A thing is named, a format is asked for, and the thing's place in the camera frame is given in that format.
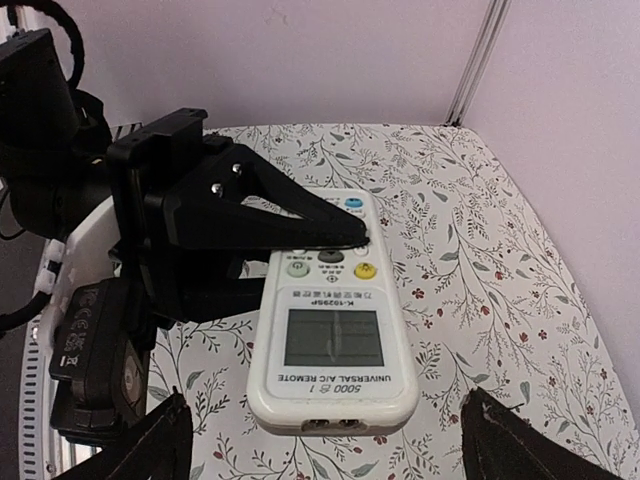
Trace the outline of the white remote control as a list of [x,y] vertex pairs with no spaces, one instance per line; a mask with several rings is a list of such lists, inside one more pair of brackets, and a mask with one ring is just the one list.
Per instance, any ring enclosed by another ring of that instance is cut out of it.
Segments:
[[374,199],[358,189],[311,191],[362,220],[368,242],[272,253],[248,406],[274,435],[388,435],[411,418],[419,392]]

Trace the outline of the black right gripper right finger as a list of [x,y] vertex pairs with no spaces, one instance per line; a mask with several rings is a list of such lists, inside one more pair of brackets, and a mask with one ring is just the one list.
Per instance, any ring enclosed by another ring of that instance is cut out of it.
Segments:
[[461,428],[468,479],[617,477],[548,439],[480,387],[463,402]]

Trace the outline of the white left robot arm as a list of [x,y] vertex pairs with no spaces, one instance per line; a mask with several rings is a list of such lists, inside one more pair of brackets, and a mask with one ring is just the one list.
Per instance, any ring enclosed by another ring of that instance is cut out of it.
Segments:
[[179,109],[117,140],[102,110],[64,77],[49,30],[2,44],[1,175],[18,224],[48,242],[36,297],[6,326],[55,315],[112,260],[142,294],[139,336],[234,316],[256,310],[264,288],[241,278],[244,261],[369,241],[361,219],[248,146],[206,134],[204,110]]

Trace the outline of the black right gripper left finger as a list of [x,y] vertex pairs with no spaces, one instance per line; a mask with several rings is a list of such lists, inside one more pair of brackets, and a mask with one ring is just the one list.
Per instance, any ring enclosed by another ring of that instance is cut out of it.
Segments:
[[73,443],[101,451],[72,467],[61,479],[187,479],[193,448],[192,415],[182,394],[174,391],[151,413],[137,410],[118,392],[92,404],[70,389],[56,392],[50,425]]

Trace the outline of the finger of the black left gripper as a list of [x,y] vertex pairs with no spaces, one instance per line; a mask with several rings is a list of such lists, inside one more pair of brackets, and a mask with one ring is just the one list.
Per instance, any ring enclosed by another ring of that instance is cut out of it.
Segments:
[[148,191],[150,237],[183,250],[351,249],[363,220],[297,184],[244,144],[206,142],[186,172]]
[[268,250],[166,251],[149,265],[155,311],[172,322],[194,323],[255,311],[264,280],[240,274],[246,261],[269,256]]

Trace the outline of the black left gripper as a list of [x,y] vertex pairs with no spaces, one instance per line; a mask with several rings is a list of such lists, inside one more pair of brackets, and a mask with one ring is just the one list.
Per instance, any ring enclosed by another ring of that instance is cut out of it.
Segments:
[[103,104],[65,79],[51,32],[19,34],[1,45],[1,175],[27,231],[65,240],[108,197],[118,211],[173,192],[211,173],[221,185],[234,142],[204,135],[203,110],[181,109],[114,142]]

